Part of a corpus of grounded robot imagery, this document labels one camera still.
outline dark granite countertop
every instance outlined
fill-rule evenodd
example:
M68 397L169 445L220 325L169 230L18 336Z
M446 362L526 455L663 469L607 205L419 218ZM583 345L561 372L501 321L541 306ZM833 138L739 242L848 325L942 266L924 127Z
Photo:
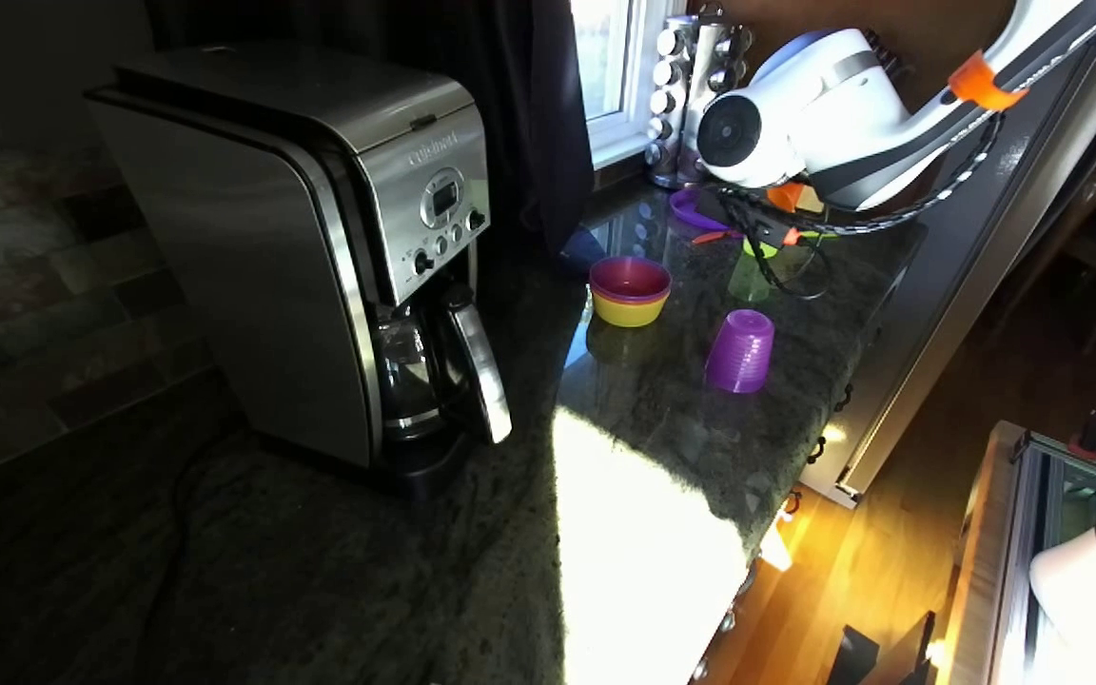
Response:
M745 576L911 238L833 242L822 299L767 306L768 389L718 397L702 367L734 309L734 242L692 246L656 192L585 236L585 255L670 266L663 321L594 325L583 271L531 236L487 236L479 309L519 435L476 445L433 500L276 454L219 375L0 473L0 680L565 680L566 632L583 637L566 596L590 562L565 548L619 518L609 500L580 520L566 485L607 455L647 473L645 492L670 485L666 500L690 504L682 529L645 520L656 548L707 535L711 520L715 548L739 553L723 576ZM565 445L580 426L602 441Z

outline small cup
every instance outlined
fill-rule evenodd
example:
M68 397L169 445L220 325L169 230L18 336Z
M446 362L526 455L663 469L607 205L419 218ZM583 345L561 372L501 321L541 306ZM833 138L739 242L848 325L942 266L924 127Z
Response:
M718 393L754 397L768 382L778 325L767 313L734 309L711 339L704 375Z

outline lid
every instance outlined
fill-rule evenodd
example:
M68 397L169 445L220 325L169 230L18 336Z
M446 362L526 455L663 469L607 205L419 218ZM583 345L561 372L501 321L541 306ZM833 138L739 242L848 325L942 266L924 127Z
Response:
M471 105L471 96L437 71L400 70L333 47L201 47L118 63L118 80L198 90L276 115L307 119L356 153Z

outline wooden floor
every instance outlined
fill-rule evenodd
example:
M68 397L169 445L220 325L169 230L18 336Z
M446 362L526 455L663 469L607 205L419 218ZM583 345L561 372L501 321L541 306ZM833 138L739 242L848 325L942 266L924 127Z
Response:
M890 647L944 608L995 422L1068 439L1096 403L1096 355L1077 358L1058 279L1041 282L1006 332L977 325L860 511L802 492L798 512L781 525L793 572L754 567L734 632L704 657L704 685L822 685L844 623Z

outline window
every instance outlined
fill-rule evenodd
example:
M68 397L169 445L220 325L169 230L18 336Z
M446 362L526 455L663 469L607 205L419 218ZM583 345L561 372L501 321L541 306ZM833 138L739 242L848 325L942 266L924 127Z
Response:
M571 0L594 169L647 150L656 47L684 0Z

